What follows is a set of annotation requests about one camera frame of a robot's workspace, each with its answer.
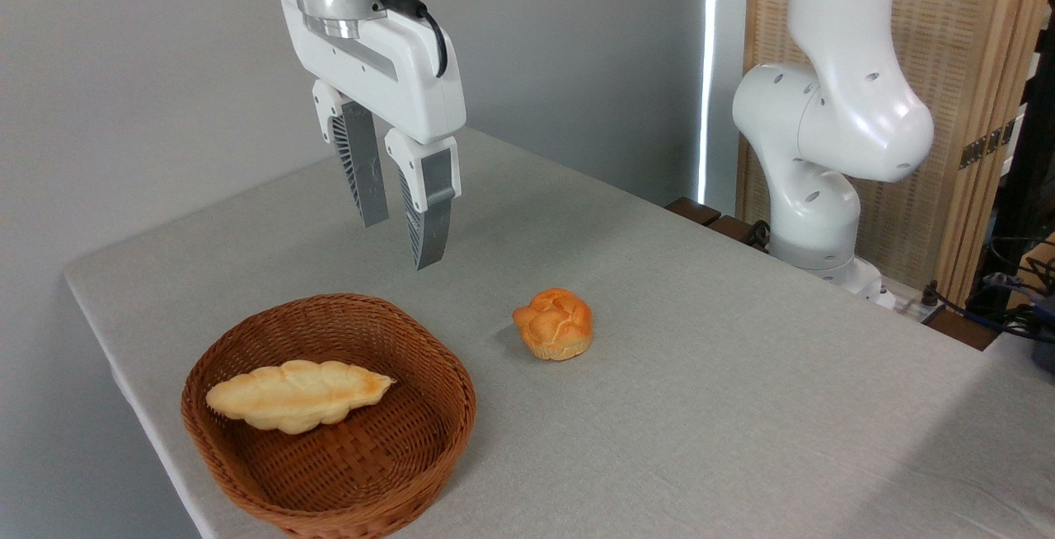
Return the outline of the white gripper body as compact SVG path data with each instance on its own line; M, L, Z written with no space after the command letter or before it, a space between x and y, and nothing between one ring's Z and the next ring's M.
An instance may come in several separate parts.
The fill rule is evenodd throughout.
M295 0L280 0L302 66L419 143L436 143L467 121L456 55L437 77L433 28L398 13L359 23L358 39L310 31Z

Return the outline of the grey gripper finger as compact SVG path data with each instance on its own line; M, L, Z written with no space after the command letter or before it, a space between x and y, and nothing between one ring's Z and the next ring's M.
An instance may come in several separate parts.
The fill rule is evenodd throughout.
M312 96L321 136L335 146L364 226L385 222L389 213L372 112L320 78Z
M422 145L391 129L385 148L398 166L415 268L422 270L443 257L452 203L462 194L458 145L454 137Z

